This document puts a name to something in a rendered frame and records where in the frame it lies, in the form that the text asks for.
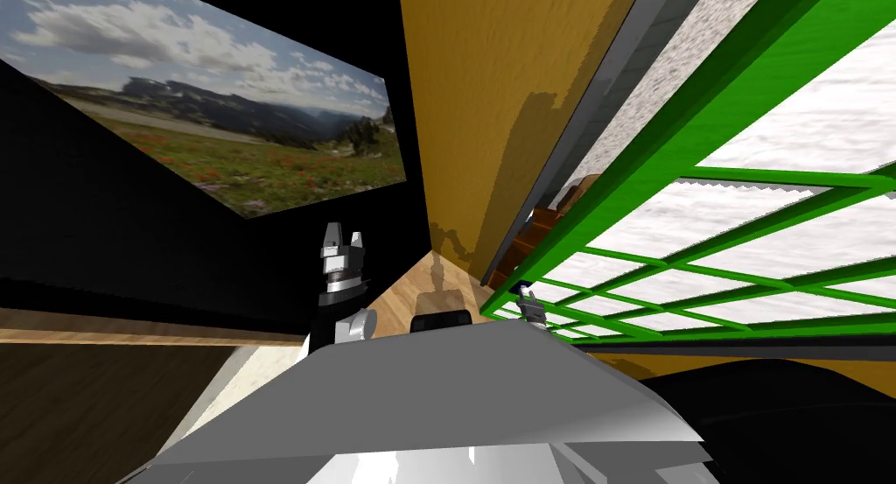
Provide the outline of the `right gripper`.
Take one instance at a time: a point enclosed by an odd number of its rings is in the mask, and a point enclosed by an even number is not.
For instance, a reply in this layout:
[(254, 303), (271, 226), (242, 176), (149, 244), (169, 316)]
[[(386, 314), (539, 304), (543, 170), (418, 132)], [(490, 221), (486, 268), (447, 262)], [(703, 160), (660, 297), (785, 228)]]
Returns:
[(531, 298), (531, 290), (528, 285), (521, 285), (518, 289), (517, 305), (521, 305), (521, 314), (529, 324), (537, 327), (547, 327), (545, 308), (540, 302)]

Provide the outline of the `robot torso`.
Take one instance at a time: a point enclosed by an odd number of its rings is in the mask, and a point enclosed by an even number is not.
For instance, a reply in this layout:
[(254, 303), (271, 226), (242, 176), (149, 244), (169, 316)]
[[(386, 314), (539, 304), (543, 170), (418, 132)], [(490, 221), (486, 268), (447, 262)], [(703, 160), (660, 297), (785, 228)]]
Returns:
[(718, 484), (657, 393), (518, 319), (335, 344), (126, 484), (306, 484), (340, 455), (478, 447), (507, 484)]

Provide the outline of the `landscape picture on wall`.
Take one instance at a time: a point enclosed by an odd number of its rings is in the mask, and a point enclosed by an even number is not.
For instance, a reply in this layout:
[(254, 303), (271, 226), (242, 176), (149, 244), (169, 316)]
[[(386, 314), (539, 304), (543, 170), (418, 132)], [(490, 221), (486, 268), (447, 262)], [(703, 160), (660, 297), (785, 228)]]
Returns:
[(406, 180), (383, 78), (199, 0), (0, 0), (0, 61), (241, 217)]

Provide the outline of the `green lattice glass door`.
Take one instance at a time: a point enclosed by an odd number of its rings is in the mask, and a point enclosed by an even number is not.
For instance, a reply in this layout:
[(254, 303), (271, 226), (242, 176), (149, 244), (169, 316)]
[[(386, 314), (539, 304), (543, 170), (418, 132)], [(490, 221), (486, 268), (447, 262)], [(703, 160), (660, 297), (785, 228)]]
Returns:
[(896, 0), (758, 0), (522, 281), (584, 347), (896, 336)]

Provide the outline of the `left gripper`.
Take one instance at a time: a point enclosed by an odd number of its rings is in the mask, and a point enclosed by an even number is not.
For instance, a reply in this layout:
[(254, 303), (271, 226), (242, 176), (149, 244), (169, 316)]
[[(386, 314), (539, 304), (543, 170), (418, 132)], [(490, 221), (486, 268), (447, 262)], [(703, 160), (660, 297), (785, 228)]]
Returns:
[(352, 233), (350, 243), (343, 245), (343, 234), (339, 222), (329, 222), (326, 227), (324, 246), (320, 251), (323, 273), (327, 276), (358, 277), (364, 264), (365, 248), (362, 233)]

